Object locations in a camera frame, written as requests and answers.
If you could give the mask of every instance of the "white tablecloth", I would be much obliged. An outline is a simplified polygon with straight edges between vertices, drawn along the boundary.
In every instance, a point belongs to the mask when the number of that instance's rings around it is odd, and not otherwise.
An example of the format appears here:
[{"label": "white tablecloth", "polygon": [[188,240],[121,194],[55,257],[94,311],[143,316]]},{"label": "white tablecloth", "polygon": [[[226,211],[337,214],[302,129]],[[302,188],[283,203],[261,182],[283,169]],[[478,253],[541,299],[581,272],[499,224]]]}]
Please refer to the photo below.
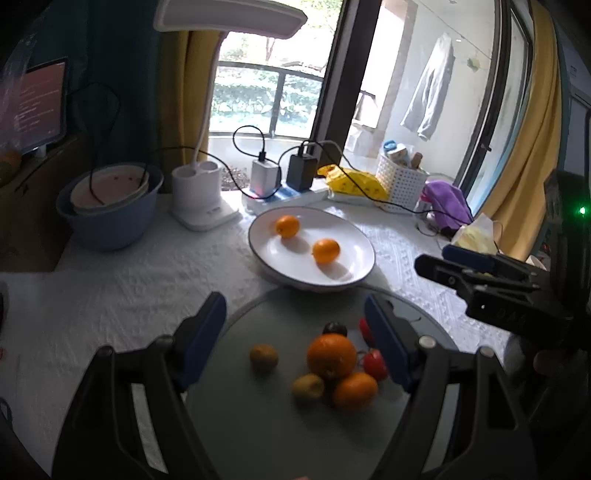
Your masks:
[{"label": "white tablecloth", "polygon": [[[234,199],[239,202],[238,192]],[[161,196],[148,231],[122,251],[90,252],[72,240],[53,273],[0,274],[9,289],[8,318],[0,334],[6,349],[0,396],[12,407],[17,435],[47,472],[69,402],[100,345],[119,351],[143,347],[173,332],[212,290],[226,296],[233,312],[275,288],[261,277],[248,246],[252,216],[244,213],[239,222],[191,232],[167,213],[169,202]],[[368,284],[424,308],[460,350],[474,351],[485,343],[502,354],[506,332],[467,318],[466,305],[454,291],[414,272],[416,256],[440,255],[440,247],[416,230],[412,217],[328,201],[313,206],[353,222],[372,241],[377,261]],[[158,465],[145,402],[137,396],[147,455]]]}]

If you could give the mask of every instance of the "yellow curtain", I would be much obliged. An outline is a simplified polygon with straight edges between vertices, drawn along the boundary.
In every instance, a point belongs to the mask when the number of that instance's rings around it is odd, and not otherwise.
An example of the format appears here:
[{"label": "yellow curtain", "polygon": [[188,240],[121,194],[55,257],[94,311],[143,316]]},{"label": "yellow curtain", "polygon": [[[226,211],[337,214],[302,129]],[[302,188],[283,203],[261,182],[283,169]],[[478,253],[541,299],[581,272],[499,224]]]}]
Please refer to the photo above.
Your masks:
[{"label": "yellow curtain", "polygon": [[[197,142],[207,96],[207,81],[216,46],[222,35],[217,31],[168,32],[160,46],[160,146],[176,147]],[[201,149],[207,149],[207,134]],[[170,191],[170,174],[191,159],[190,150],[164,151],[161,166],[164,188]]]},{"label": "yellow curtain", "polygon": [[544,180],[556,167],[562,97],[554,24],[532,0],[535,25],[530,100],[513,152],[481,212],[503,224],[499,247],[526,260],[545,213]]}]

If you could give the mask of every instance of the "dark blue curtain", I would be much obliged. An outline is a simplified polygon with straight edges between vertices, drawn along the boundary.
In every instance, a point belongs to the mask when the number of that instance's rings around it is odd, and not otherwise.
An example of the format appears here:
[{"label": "dark blue curtain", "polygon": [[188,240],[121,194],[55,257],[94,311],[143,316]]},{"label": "dark blue curtain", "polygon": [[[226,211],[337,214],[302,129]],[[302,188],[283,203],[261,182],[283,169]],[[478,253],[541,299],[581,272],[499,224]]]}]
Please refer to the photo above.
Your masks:
[{"label": "dark blue curtain", "polygon": [[[30,66],[68,58],[68,132],[91,135],[99,164],[144,161],[157,147],[160,34],[152,27],[157,2],[53,0],[38,27]],[[107,84],[121,100],[108,138],[117,100],[92,82]]]}]

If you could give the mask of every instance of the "cherry tomato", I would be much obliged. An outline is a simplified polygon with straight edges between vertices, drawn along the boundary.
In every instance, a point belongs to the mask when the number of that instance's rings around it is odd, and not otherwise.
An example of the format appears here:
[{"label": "cherry tomato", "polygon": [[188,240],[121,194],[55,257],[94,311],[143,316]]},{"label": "cherry tomato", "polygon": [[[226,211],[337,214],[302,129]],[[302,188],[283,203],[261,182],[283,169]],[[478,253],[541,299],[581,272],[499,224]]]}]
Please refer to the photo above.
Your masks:
[{"label": "cherry tomato", "polygon": [[339,322],[330,322],[322,330],[322,335],[327,333],[338,333],[339,335],[347,336],[347,327]]},{"label": "cherry tomato", "polygon": [[371,330],[369,329],[368,321],[365,318],[362,318],[359,321],[359,330],[361,331],[361,335],[365,340],[365,343],[368,344],[368,347],[373,347],[375,345],[374,336],[371,334]]},{"label": "cherry tomato", "polygon": [[363,357],[363,370],[365,370],[365,373],[368,375],[374,377],[378,382],[388,378],[386,363],[379,350],[370,350],[369,353]]}]

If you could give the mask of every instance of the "dark purple fruit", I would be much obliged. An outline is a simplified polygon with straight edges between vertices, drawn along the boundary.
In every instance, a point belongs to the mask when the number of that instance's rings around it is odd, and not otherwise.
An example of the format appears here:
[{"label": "dark purple fruit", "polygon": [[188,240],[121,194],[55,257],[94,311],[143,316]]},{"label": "dark purple fruit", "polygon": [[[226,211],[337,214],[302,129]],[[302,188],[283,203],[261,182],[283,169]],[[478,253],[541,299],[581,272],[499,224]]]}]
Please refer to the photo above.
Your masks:
[{"label": "dark purple fruit", "polygon": [[330,322],[322,330],[322,335],[327,333],[338,333],[339,335],[347,336],[347,327],[339,322]]}]

